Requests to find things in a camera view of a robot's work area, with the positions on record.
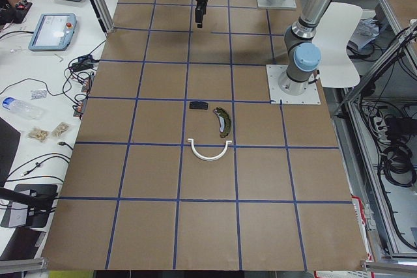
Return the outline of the black brake pad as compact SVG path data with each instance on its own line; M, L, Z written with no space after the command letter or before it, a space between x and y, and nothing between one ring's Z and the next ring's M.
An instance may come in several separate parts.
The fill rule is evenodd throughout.
M189 108L195 110L207 110L209 108L209 104L203 101L191 101L189 103Z

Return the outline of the green curved brake shoe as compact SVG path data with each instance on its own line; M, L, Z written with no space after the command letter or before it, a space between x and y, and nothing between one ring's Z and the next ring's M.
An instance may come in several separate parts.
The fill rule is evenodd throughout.
M216 107L213 110L213 112L218 117L218 120L220 123L220 128L219 128L220 137L226 138L230 134L230 131L231 131L231 118L228 112L221 107Z

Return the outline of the white plastic chair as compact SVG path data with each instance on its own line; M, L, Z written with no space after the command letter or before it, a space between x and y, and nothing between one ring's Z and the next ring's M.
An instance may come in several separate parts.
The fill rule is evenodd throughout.
M360 76L346 48L361 17L360 7L332 2L321 18L312 42L321 51L318 69L323 87L349 88L359 84Z

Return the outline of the near blue teach pendant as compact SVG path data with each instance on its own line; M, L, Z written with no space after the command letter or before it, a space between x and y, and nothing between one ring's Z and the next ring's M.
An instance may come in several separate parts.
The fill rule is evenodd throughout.
M42 14L29 43L29 50L64 51L71 43L76 24L76 15L73 13Z

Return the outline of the clear plastic water bottle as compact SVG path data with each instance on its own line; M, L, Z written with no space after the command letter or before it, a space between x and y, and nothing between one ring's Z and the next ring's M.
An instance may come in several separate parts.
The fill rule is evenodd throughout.
M42 108L13 97L1 97L1 107L12 114L29 120L39 119L44 113Z

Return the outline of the white curved plastic bracket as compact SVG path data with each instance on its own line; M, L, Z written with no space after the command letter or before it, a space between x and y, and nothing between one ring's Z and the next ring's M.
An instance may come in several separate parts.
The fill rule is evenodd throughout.
M222 148L203 147L199 148L195 145L194 138L188 138L192 154L202 161L218 161L222 159L233 144L232 140L226 140Z

